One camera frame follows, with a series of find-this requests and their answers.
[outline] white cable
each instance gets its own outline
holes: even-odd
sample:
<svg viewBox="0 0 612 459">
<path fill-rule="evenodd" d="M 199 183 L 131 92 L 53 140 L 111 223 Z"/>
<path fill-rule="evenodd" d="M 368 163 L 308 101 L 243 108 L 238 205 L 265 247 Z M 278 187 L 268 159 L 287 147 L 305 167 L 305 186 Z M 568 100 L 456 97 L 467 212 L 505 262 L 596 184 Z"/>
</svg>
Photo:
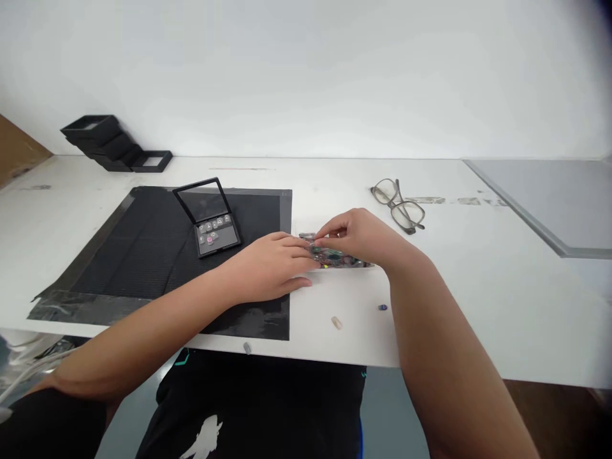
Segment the white cable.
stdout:
<svg viewBox="0 0 612 459">
<path fill-rule="evenodd" d="M 29 377 L 31 377 L 34 373 L 36 373 L 36 371 L 38 371 L 41 367 L 44 367 L 45 365 L 47 365 L 48 363 L 51 363 L 55 360 L 60 360 L 63 359 L 64 357 L 66 357 L 68 354 L 76 351 L 78 348 L 74 347 L 73 349 L 70 349 L 69 351 L 66 352 L 62 352 L 59 354 L 54 354 L 51 355 L 49 357 L 45 357 L 40 359 L 39 361 L 37 361 L 34 365 L 32 365 L 31 367 L 25 369 L 23 371 L 23 373 L 21 373 L 16 380 L 13 381 L 13 384 L 11 384 L 10 386 L 8 386 L 8 388 L 2 392 L 2 395 L 0 395 L 0 404 L 2 404 L 9 395 L 11 395 L 11 392 L 17 387 L 17 385 L 19 383 L 21 383 L 24 379 L 27 379 Z"/>
</svg>

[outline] hand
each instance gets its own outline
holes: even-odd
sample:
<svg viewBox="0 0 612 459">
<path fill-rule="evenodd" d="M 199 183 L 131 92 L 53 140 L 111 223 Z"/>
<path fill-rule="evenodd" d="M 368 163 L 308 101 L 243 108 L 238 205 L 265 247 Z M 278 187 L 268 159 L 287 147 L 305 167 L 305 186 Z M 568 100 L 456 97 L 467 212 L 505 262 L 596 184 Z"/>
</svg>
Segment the hand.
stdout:
<svg viewBox="0 0 612 459">
<path fill-rule="evenodd" d="M 298 274 L 320 268 L 310 258 L 308 242 L 278 232 L 261 237 L 227 260 L 217 269 L 229 279 L 235 304 L 272 300 L 311 281 Z"/>
<path fill-rule="evenodd" d="M 315 245 L 342 251 L 387 269 L 418 249 L 364 208 L 354 208 L 328 221 Z"/>
</svg>

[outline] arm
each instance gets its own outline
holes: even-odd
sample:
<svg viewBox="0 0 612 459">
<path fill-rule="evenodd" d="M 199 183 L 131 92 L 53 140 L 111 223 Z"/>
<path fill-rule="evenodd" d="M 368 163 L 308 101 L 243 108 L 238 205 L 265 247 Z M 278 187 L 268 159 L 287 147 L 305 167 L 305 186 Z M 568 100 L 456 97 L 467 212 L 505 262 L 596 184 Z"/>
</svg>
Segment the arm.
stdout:
<svg viewBox="0 0 612 459">
<path fill-rule="evenodd" d="M 538 457 L 491 359 L 421 251 L 365 209 L 338 215 L 316 237 L 386 272 L 402 373 L 432 457 Z"/>
<path fill-rule="evenodd" d="M 126 395 L 228 308 L 311 285 L 304 277 L 293 278 L 319 267 L 309 258 L 307 246 L 286 233 L 260 238 L 218 268 L 88 341 L 34 391 L 53 387 L 73 397 L 105 402 L 111 418 Z"/>
</svg>

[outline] black t-shirt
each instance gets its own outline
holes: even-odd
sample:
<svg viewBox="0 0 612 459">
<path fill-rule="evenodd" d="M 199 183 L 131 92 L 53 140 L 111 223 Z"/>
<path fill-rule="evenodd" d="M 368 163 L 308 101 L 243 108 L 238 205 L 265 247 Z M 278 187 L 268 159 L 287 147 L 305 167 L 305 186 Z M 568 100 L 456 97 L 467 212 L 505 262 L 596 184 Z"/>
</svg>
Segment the black t-shirt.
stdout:
<svg viewBox="0 0 612 459">
<path fill-rule="evenodd" d="M 366 368 L 183 349 L 157 390 L 138 459 L 360 456 Z M 53 389 L 13 404 L 7 458 L 93 458 L 106 407 Z"/>
</svg>

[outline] white print on shirt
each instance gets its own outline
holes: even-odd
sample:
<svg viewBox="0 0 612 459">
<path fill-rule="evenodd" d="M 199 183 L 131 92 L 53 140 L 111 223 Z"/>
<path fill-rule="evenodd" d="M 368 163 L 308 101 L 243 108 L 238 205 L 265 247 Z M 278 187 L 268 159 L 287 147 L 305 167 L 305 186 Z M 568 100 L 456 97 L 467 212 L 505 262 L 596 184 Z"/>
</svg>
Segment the white print on shirt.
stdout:
<svg viewBox="0 0 612 459">
<path fill-rule="evenodd" d="M 193 445 L 179 459 L 206 459 L 211 451 L 217 449 L 217 435 L 219 435 L 221 426 L 223 423 L 217 425 L 216 414 L 206 418 Z"/>
</svg>

